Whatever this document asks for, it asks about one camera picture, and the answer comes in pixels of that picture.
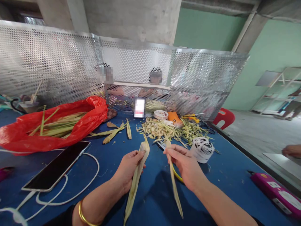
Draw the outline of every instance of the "blue table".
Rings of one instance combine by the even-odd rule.
[[[2,111],[0,113],[0,126],[15,122],[15,118],[18,116],[18,113],[11,110]],[[132,118],[129,114],[119,113],[111,122],[120,125],[122,120],[125,121],[125,118],[129,117]],[[85,140],[91,141],[87,152],[94,155],[100,164],[100,170],[94,182],[72,203],[63,206],[48,206],[28,224],[42,225],[46,223],[65,211],[71,204],[80,201],[97,186],[109,180],[117,170],[122,157],[132,150],[139,149],[140,143],[144,140],[143,135],[136,132],[135,125],[137,123],[141,124],[142,122],[138,119],[130,122],[132,140],[128,140],[126,130],[118,133],[106,145],[102,145],[103,137],[86,138]],[[106,130],[109,129],[103,124],[95,131]],[[298,225],[296,220],[286,217],[272,204],[251,181],[247,172],[247,170],[251,170],[264,173],[264,171],[219,134],[210,136],[214,138],[214,146],[221,152],[221,155],[214,153],[208,164],[200,164],[207,178],[264,225]],[[185,185],[176,180],[184,214],[184,220],[181,219],[173,197],[167,158],[162,154],[158,145],[152,143],[152,139],[148,141],[150,154],[146,161],[147,167],[141,176],[133,211],[127,225],[215,225],[203,204]],[[26,191],[21,191],[21,187],[59,153],[60,151],[50,151],[28,156],[13,156],[10,153],[1,152],[0,168],[14,166],[16,171],[13,176],[0,183],[0,208],[16,208],[28,194]],[[65,189],[54,202],[63,202],[76,195],[90,182],[96,170],[97,165],[91,157],[81,156],[69,171],[69,180]],[[59,192],[64,182],[65,179],[63,178],[51,192],[41,195],[40,199],[49,201]],[[123,224],[127,197],[128,195],[125,195],[113,207],[106,217],[104,225]],[[21,207],[20,212],[25,218],[28,218],[41,207],[42,205],[35,202],[34,196]],[[1,225],[18,225],[13,222],[12,214],[9,212],[0,213],[0,222],[2,222]]]

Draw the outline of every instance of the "white charging cable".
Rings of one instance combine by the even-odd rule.
[[[73,199],[75,199],[77,196],[79,196],[81,193],[83,193],[83,192],[89,187],[89,185],[93,182],[93,180],[96,178],[96,176],[97,176],[97,174],[98,174],[98,172],[99,172],[99,163],[98,163],[97,159],[96,159],[93,155],[91,155],[91,154],[89,154],[89,153],[83,153],[83,154],[89,155],[90,157],[92,157],[92,158],[96,161],[97,167],[98,167],[98,168],[97,168],[97,172],[96,172],[95,176],[94,176],[93,179],[90,181],[90,183],[89,183],[89,184],[88,184],[81,192],[79,192],[76,196],[74,196],[73,198],[71,198],[71,199],[69,199],[69,200],[67,200],[67,201],[65,201],[65,202],[59,202],[59,203],[52,203],[52,202],[51,202],[51,203],[48,203],[49,206],[60,206],[60,205],[64,205],[64,204],[70,202],[71,200],[73,200]],[[41,192],[39,192],[38,195],[36,196],[35,201],[36,201],[38,204],[46,205],[47,202],[43,202],[43,201],[39,200],[40,193],[41,193]]]
[[[96,176],[98,175],[98,172],[99,172],[99,162],[95,158],[95,156],[93,156],[93,155],[91,155],[89,153],[83,153],[83,154],[86,154],[86,155],[92,157],[96,161],[96,163],[97,163],[97,172],[96,172],[95,176],[93,177],[93,179],[90,181],[90,183],[81,192],[79,192],[77,195],[75,195],[73,198],[71,198],[71,199],[69,199],[69,200],[67,200],[65,202],[51,203],[53,200],[56,199],[56,197],[58,197],[59,194],[61,194],[61,192],[63,191],[63,189],[65,188],[65,186],[67,184],[68,176],[64,175],[65,178],[66,178],[66,181],[65,181],[62,189],[49,202],[42,202],[42,201],[40,201],[39,200],[39,194],[40,194],[40,192],[38,193],[38,195],[36,197],[36,202],[38,204],[41,204],[41,205],[44,205],[44,206],[38,212],[36,212],[34,215],[32,215],[31,217],[29,217],[27,219],[24,219],[24,217],[20,214],[20,212],[18,210],[21,208],[22,205],[24,205],[36,193],[35,191],[30,192],[16,209],[14,209],[14,208],[3,208],[3,209],[0,209],[0,212],[9,211],[9,212],[13,213],[13,219],[14,219],[14,221],[16,223],[20,223],[20,224],[22,224],[22,226],[28,226],[27,221],[31,220],[36,215],[38,215],[46,206],[60,206],[60,205],[64,205],[64,204],[70,202],[71,200],[75,199],[77,196],[79,196],[81,193],[83,193],[88,188],[88,186],[94,181],[94,179],[96,178]]]

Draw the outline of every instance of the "hand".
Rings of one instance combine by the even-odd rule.
[[[153,94],[155,92],[156,92],[155,89],[149,89],[148,91],[145,92],[145,94]]]
[[[121,162],[120,165],[112,177],[112,180],[117,182],[122,186],[123,194],[126,194],[129,192],[131,186],[132,186],[132,178],[135,172],[135,169],[140,162],[140,160],[143,158],[145,152],[138,152],[137,150],[132,151],[128,154],[126,154]]]
[[[301,145],[288,145],[282,150],[282,154],[301,158]]]
[[[186,187],[193,193],[196,193],[203,182],[208,181],[197,160],[187,149],[172,144],[171,148],[167,148],[163,152],[163,154],[167,153],[170,154],[172,162],[179,168]]]

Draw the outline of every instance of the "phone screen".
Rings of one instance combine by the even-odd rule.
[[[135,101],[135,118],[144,118],[145,100],[137,98]]]
[[[40,171],[23,188],[33,190],[48,190],[61,179],[77,157],[89,146],[90,142],[80,141],[67,147],[52,162]]]

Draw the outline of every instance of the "sticker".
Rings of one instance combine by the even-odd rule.
[[[281,188],[280,186],[279,186],[279,184],[277,184],[276,182],[274,182],[274,181],[271,181],[271,182],[267,182],[272,188]]]
[[[279,191],[279,194],[282,196],[282,198],[292,204],[296,209],[301,210],[301,203],[290,193],[286,191]]]

